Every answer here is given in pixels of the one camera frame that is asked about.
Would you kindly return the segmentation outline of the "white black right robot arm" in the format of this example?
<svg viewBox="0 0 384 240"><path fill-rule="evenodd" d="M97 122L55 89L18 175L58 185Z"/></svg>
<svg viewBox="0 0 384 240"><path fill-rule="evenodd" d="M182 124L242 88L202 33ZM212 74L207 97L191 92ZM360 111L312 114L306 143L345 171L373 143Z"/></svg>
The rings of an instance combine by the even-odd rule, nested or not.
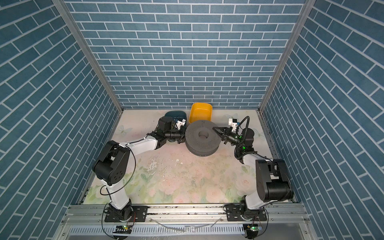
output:
<svg viewBox="0 0 384 240"><path fill-rule="evenodd" d="M241 134L233 131L232 127L213 127L213 130L225 144L235 146L234 155L240 163L256 171L256 191L243 196L240 201L240 214L243 219L251 220L262 214L265 206L294 197L285 161L271 160L258 154L253 148L253 130L245 128Z"/></svg>

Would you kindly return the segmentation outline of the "grey perforated cable spool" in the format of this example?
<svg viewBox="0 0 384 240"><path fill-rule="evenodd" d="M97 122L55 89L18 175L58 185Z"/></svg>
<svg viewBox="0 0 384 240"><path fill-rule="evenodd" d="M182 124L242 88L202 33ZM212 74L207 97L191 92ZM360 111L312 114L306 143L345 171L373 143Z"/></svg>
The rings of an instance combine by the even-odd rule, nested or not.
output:
<svg viewBox="0 0 384 240"><path fill-rule="evenodd" d="M199 120L188 125L185 133L187 149L199 157L214 154L221 143L221 138L213 130L217 125L210 121Z"/></svg>

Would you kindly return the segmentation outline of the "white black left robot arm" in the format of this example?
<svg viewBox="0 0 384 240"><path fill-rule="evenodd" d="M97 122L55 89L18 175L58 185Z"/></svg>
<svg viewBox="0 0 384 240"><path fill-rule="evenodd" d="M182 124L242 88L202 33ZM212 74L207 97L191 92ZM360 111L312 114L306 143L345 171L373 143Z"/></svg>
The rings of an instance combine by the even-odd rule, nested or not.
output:
<svg viewBox="0 0 384 240"><path fill-rule="evenodd" d="M124 191L123 177L126 173L129 159L137 163L136 156L161 148L168 140L183 143L185 134L179 132L152 132L146 137L131 143L109 141L103 147L97 158L93 172L100 179L110 197L110 204L116 210L123 210L129 205L130 198Z"/></svg>

